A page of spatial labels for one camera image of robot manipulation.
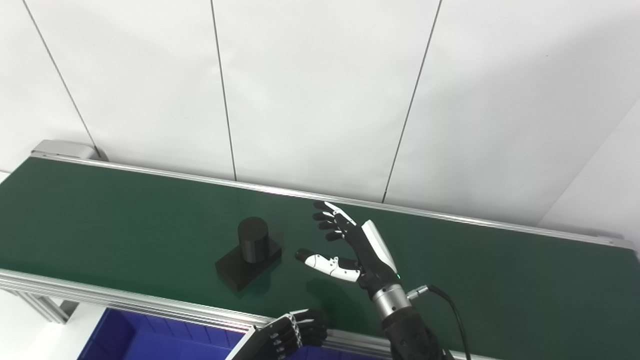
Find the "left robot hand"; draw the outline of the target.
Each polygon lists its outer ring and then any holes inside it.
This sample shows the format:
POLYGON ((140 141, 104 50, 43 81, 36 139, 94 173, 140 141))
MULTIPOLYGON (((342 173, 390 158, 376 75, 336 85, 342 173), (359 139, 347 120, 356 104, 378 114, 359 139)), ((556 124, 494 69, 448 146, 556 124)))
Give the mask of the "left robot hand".
POLYGON ((265 326, 252 325, 227 360, 285 360, 303 347, 321 347, 329 335, 322 312, 291 311, 265 326))

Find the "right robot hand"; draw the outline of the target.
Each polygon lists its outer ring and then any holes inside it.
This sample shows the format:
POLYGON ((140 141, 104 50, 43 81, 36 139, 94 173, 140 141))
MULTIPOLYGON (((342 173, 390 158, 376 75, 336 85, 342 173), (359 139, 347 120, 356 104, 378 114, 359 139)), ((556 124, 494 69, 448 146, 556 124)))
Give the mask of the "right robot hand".
POLYGON ((373 298, 391 285, 400 285, 400 276, 386 243, 370 219, 356 223, 344 210, 330 202, 315 201, 312 215, 320 230, 327 231, 329 242, 344 240, 355 253, 355 259, 300 248, 295 259, 311 269, 343 281, 356 283, 373 298))

